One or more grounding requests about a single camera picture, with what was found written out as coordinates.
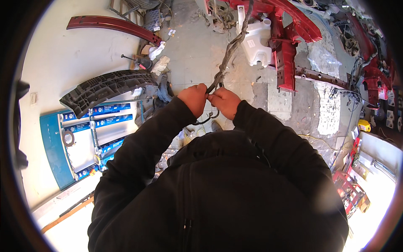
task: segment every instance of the wiring harness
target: wiring harness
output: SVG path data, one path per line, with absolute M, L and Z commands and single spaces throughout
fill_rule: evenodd
M 210 87 L 208 87 L 208 89 L 206 91 L 206 94 L 209 94 L 214 89 L 217 89 L 217 86 L 224 87 L 223 81 L 224 81 L 226 67 L 228 65 L 228 62 L 229 62 L 230 58 L 234 54 L 235 50 L 239 47 L 239 45 L 245 39 L 245 35 L 247 33 L 246 29 L 248 28 L 248 21 L 249 21 L 249 18 L 251 16 L 251 14 L 252 14 L 252 11 L 253 11 L 253 0 L 250 0 L 249 1 L 248 12 L 246 13 L 245 19 L 243 20 L 243 23 L 242 23 L 242 30 L 241 30 L 240 34 L 238 34 L 238 36 L 236 36 L 227 45 L 227 48 L 226 48 L 226 51 L 225 51 L 225 56 L 222 59 L 222 63 L 220 65 L 220 67 L 219 67 L 220 71 L 214 76 L 214 82 L 210 85 Z M 203 123 L 207 122 L 210 119 L 214 119 L 214 118 L 218 117 L 219 114 L 220 114 L 220 111 L 217 110 L 217 115 L 215 115 L 213 117 L 213 113 L 210 112 L 209 117 L 206 120 L 204 120 L 203 122 L 193 123 L 193 125 L 203 124 Z

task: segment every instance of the label sticker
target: label sticker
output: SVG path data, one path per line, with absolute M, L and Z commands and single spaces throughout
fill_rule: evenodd
M 256 45 L 255 45 L 255 42 L 254 42 L 253 40 L 248 40 L 247 42 L 248 42 L 248 45 L 249 45 L 250 48 L 256 46 Z

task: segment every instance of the red bumper reinforcement bar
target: red bumper reinforcement bar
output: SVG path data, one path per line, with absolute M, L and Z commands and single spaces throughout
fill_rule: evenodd
M 160 46 L 162 39 L 134 23 L 114 17 L 104 16 L 77 16 L 70 19 L 67 30 L 74 28 L 104 28 L 125 32 L 145 39 L 156 46 Z

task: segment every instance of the plastic bag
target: plastic bag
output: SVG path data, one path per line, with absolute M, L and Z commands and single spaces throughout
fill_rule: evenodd
M 309 45 L 308 60 L 312 70 L 339 77 L 339 67 L 342 65 L 320 43 L 314 42 Z

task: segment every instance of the tire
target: tire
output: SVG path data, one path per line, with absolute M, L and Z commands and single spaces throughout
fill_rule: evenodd
M 151 10 L 159 5 L 161 2 L 158 0 L 127 0 L 127 3 L 136 7 L 140 5 L 140 8 L 143 10 Z

